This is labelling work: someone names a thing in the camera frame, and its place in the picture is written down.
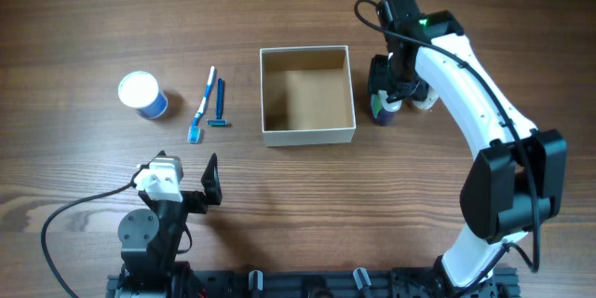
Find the blue disposable razor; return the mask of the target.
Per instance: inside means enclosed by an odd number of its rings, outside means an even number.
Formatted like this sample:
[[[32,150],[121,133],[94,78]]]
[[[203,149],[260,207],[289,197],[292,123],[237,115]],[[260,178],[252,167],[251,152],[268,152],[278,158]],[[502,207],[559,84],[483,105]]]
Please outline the blue disposable razor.
[[[219,78],[217,84],[216,115],[213,119],[208,119],[207,124],[212,127],[227,127],[228,121],[223,119],[224,81]]]

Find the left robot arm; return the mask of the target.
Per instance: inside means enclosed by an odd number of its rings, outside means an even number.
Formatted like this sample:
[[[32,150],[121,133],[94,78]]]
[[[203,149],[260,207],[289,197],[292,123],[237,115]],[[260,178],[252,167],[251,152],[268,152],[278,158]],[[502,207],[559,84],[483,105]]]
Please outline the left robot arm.
[[[176,257],[185,253],[180,243],[190,234],[188,215],[205,214],[223,200],[217,156],[210,156],[202,190],[181,190],[182,178],[181,159],[163,151],[133,174],[132,185],[145,207],[128,213],[118,226],[123,265],[118,275],[108,278],[108,297],[209,295],[190,263]]]

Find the blue white toothbrush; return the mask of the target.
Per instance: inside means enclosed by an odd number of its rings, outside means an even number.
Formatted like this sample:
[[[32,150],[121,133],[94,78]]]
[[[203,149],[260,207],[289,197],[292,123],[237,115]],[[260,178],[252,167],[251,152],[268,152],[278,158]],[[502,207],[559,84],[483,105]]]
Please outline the blue white toothbrush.
[[[210,72],[208,76],[208,81],[205,86],[204,94],[202,100],[199,104],[199,107],[195,113],[191,126],[189,127],[188,134],[187,134],[187,141],[189,143],[199,143],[201,138],[201,128],[198,125],[201,116],[204,115],[210,94],[212,92],[213,83],[215,81],[215,77],[217,74],[217,70],[214,66],[210,67]]]

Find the white lidded blue jar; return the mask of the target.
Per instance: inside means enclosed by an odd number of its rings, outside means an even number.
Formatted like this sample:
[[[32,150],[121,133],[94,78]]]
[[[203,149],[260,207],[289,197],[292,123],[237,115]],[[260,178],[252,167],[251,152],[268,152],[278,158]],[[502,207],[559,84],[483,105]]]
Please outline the white lidded blue jar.
[[[127,74],[119,83],[118,98],[145,119],[161,117],[169,101],[155,77],[144,71]]]

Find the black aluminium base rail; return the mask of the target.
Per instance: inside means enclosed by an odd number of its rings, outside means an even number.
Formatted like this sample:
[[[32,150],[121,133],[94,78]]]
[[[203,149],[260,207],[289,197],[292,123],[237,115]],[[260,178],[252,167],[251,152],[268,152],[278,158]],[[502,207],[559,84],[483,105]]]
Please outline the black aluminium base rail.
[[[109,277],[114,297],[454,297],[429,268],[357,269],[348,272],[263,273],[196,271],[169,286],[133,284]]]

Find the clear spray bottle dark liquid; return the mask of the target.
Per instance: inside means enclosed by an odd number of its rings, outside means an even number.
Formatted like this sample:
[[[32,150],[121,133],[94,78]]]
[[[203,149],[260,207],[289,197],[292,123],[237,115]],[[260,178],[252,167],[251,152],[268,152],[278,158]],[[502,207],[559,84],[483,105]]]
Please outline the clear spray bottle dark liquid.
[[[379,90],[370,97],[373,120],[380,126],[389,125],[402,106],[402,100],[389,101],[384,90]]]

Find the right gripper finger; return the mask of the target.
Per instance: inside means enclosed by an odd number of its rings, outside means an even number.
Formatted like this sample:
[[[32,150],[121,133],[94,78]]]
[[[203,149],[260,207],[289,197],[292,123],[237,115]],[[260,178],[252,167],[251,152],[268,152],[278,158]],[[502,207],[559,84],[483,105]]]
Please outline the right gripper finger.
[[[429,84],[418,79],[410,82],[399,82],[396,96],[399,100],[410,99],[416,102],[422,102],[427,98]]]
[[[373,95],[379,90],[391,90],[391,70],[387,55],[375,55],[371,59],[367,93]]]

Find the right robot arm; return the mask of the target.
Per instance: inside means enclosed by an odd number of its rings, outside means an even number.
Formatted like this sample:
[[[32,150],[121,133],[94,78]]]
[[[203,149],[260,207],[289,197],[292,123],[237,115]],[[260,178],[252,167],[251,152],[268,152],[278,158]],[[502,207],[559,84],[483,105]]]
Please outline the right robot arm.
[[[451,12],[426,14],[415,0],[373,7],[386,54],[371,61],[372,118],[385,126],[403,104],[424,111],[442,102],[473,159],[459,196],[465,223],[454,244],[429,268],[392,270],[391,290],[411,297],[509,297],[512,274],[499,261],[529,237],[532,248],[521,257],[538,271],[541,226],[562,203],[565,139],[555,129],[539,129],[505,97]]]

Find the white cardboard box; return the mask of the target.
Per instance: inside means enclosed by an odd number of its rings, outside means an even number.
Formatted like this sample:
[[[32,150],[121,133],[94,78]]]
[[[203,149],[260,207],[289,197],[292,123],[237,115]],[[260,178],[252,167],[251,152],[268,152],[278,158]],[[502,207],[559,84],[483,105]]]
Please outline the white cardboard box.
[[[347,46],[260,50],[267,146],[351,142],[357,123]]]

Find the white floral cosmetic tube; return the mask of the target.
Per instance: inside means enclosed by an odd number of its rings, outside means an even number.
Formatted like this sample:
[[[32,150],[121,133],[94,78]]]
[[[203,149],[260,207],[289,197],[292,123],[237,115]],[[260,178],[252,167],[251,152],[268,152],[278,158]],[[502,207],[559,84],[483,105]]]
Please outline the white floral cosmetic tube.
[[[425,110],[430,109],[438,99],[439,99],[438,92],[433,87],[431,87],[429,85],[429,91],[428,91],[427,98],[422,102],[416,102],[416,101],[411,100],[411,106],[415,110],[425,111]]]

